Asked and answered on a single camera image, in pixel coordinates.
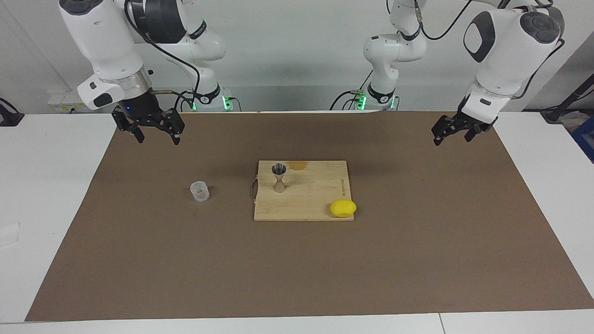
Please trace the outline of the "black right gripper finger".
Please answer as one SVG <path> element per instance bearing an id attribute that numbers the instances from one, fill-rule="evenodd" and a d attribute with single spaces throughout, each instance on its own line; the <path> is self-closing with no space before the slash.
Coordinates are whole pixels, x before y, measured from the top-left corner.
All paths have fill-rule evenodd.
<path id="1" fill-rule="evenodd" d="M 112 118 L 116 123 L 117 128 L 122 132 L 127 132 L 136 138 L 136 141 L 143 142 L 144 134 L 139 128 L 138 122 L 130 122 L 125 114 L 120 109 L 114 109 L 111 112 Z"/>
<path id="2" fill-rule="evenodd" d="M 185 123 L 177 110 L 169 109 L 161 112 L 161 118 L 155 122 L 155 127 L 170 135 L 174 145 L 179 145 Z"/>

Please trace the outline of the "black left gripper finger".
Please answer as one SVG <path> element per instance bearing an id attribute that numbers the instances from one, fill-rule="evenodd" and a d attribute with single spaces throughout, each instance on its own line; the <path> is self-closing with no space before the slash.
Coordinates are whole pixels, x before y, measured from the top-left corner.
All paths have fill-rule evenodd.
<path id="1" fill-rule="evenodd" d="M 473 125 L 464 135 L 466 142 L 471 142 L 477 135 L 488 131 L 488 125 Z"/>
<path id="2" fill-rule="evenodd" d="M 458 118 L 456 117 L 441 116 L 432 127 L 433 143 L 435 146 L 440 146 L 446 137 L 457 133 L 459 131 L 458 123 Z"/>

